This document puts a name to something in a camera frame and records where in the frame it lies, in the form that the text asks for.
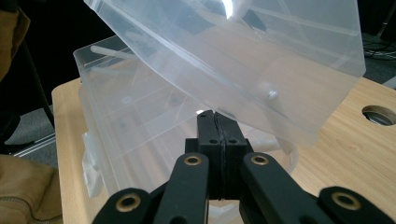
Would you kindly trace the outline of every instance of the clear plastic container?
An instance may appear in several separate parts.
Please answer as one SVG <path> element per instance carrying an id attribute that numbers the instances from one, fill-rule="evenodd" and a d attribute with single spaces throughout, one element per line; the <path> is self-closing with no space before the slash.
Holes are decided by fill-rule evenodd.
<path id="1" fill-rule="evenodd" d="M 210 109 L 163 79 L 113 36 L 75 51 L 79 97 L 88 131 L 84 177 L 91 197 L 126 188 L 151 192 L 166 182 L 185 139 L 197 137 L 196 117 Z M 295 145 L 240 123 L 255 151 L 267 152 L 289 172 Z M 212 203 L 212 223 L 238 218 L 237 203 Z"/>
<path id="2" fill-rule="evenodd" d="M 175 87 L 287 144 L 313 144 L 365 72 L 356 1 L 85 2 Z"/>

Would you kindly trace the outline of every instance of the brown fabric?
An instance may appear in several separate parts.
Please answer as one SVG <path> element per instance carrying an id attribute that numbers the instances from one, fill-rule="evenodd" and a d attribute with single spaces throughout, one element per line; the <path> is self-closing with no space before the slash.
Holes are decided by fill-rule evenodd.
<path id="1" fill-rule="evenodd" d="M 62 223 L 58 170 L 0 155 L 0 223 Z"/>
<path id="2" fill-rule="evenodd" d="M 0 81 L 7 74 L 29 25 L 30 20 L 21 9 L 15 13 L 0 10 Z"/>

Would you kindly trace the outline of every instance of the gray carpet floor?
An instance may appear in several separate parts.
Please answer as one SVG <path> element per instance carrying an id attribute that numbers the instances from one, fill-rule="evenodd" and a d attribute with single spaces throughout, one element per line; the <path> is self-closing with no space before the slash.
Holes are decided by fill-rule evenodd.
<path id="1" fill-rule="evenodd" d="M 380 41 L 376 36 L 363 35 L 366 41 Z M 383 45 L 367 45 L 371 48 L 380 48 Z M 374 82 L 383 84 L 396 76 L 396 61 L 382 61 L 375 58 L 366 58 L 365 77 Z M 19 156 L 26 159 L 58 166 L 54 129 L 43 109 L 37 109 L 21 116 L 21 123 L 16 132 L 6 141 L 7 144 L 20 144 L 37 141 L 38 147 L 22 153 Z"/>

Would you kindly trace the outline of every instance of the black cable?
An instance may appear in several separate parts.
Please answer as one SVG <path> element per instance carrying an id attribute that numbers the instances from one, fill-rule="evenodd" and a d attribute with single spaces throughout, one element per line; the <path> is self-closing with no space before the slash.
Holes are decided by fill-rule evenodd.
<path id="1" fill-rule="evenodd" d="M 37 70 L 35 69 L 35 63 L 33 62 L 32 55 L 30 54 L 30 51 L 29 51 L 27 44 L 24 40 L 21 43 L 21 47 L 25 52 L 26 60 L 29 64 L 30 69 L 32 70 L 34 81 L 35 81 L 35 89 L 37 90 L 37 92 L 39 94 L 41 104 L 42 104 L 44 111 L 49 119 L 50 124 L 52 125 L 53 128 L 55 128 L 55 122 L 54 122 L 54 117 L 53 117 L 52 111 L 50 110 L 49 103 L 48 103 L 46 95 L 43 91 L 43 87 L 41 86 L 40 78 L 38 76 Z"/>

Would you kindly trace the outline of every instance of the dark background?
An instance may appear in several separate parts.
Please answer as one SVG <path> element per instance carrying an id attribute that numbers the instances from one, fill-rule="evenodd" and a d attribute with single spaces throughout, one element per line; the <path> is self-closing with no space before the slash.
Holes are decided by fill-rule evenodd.
<path id="1" fill-rule="evenodd" d="M 358 0 L 362 32 L 379 36 L 381 41 L 395 41 L 396 18 L 389 15 L 394 2 Z M 79 77 L 73 52 L 114 33 L 83 0 L 20 0 L 19 5 L 31 19 L 25 41 L 51 105 L 52 90 Z M 389 24 L 384 29 L 386 20 Z M 32 72 L 23 57 L 19 50 L 0 82 L 0 110 L 20 115 L 41 107 Z"/>

